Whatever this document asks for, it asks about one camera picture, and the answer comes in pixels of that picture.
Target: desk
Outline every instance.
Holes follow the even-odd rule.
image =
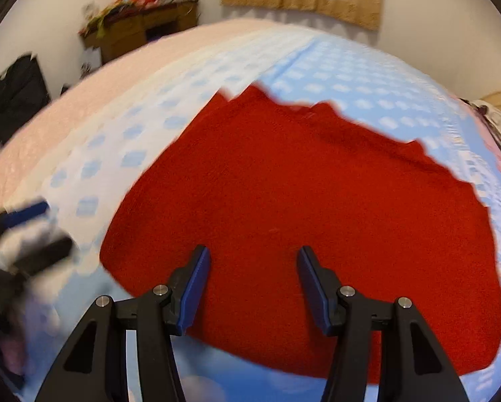
[[[148,9],[128,8],[104,19],[105,34],[96,27],[80,34],[85,48],[101,49],[107,63],[162,36],[198,25],[198,0],[171,2]]]

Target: silver bolt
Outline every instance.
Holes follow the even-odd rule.
[[[163,296],[168,293],[168,287],[164,286],[163,284],[160,284],[159,286],[153,288],[153,292],[155,295]]]
[[[397,303],[399,304],[399,306],[401,306],[403,308],[412,307],[412,301],[409,298],[404,297],[404,296],[397,299]]]
[[[109,296],[100,296],[96,299],[96,305],[99,307],[105,307],[110,302]]]
[[[353,289],[351,286],[343,286],[340,288],[340,293],[343,296],[351,297],[351,296],[354,296],[354,294],[356,293],[356,290]]]

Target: bed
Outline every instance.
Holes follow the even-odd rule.
[[[501,151],[473,109],[403,61],[314,29],[257,19],[201,26],[104,66],[42,111],[0,152],[0,207],[37,197],[49,215],[11,234],[0,265],[40,234],[69,233],[73,259],[39,279],[28,298],[27,384],[33,401],[59,349],[99,295],[129,295],[100,266],[99,250],[126,192],[220,88],[258,80],[279,101],[332,101],[348,118],[398,140],[421,140],[490,208],[501,281]],[[128,337],[130,400],[139,401]],[[325,380],[251,364],[190,337],[174,351],[189,401],[314,401]],[[472,402],[501,385],[501,346],[488,368],[461,377]],[[367,388],[374,402],[377,386]]]

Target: white wall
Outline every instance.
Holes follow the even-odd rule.
[[[0,74],[20,55],[38,55],[52,98],[80,78],[82,7],[115,0],[18,0],[0,25]]]
[[[264,17],[372,45],[465,98],[501,89],[501,15],[490,0],[385,0],[378,33],[298,11],[222,7],[220,0],[200,0],[200,7],[202,23]]]

